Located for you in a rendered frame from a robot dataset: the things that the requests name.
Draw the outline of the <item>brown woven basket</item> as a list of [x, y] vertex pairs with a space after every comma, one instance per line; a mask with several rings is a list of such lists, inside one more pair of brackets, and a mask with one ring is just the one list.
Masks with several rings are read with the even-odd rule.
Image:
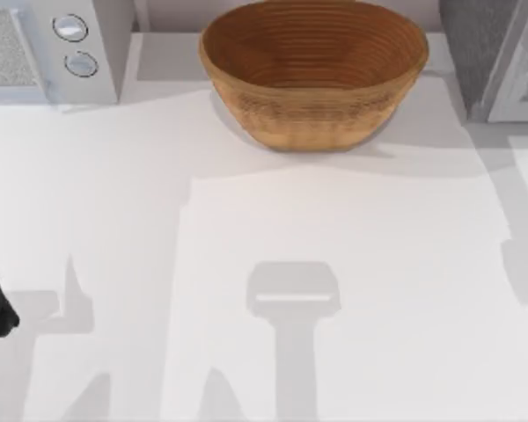
[[410, 18], [362, 0], [258, 0], [212, 20], [199, 56], [256, 142], [334, 151], [390, 119], [425, 68], [429, 43]]

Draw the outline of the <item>pale microwave oven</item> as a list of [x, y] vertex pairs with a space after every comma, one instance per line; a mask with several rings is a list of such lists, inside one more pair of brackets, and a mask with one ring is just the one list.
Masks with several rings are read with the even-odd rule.
[[[80, 42], [60, 39], [52, 20], [78, 15]], [[134, 0], [0, 0], [0, 106], [103, 106], [118, 102], [136, 21]], [[71, 75], [64, 56], [91, 54], [99, 71]]]

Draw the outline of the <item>round microwave knob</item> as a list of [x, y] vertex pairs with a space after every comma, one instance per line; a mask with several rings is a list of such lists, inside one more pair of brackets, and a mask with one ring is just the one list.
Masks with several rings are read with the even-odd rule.
[[74, 14], [53, 18], [52, 27], [60, 39], [68, 42], [80, 42], [89, 32], [85, 21]]
[[76, 51], [64, 56], [64, 67], [73, 76], [89, 78], [99, 71], [98, 61], [89, 53]]

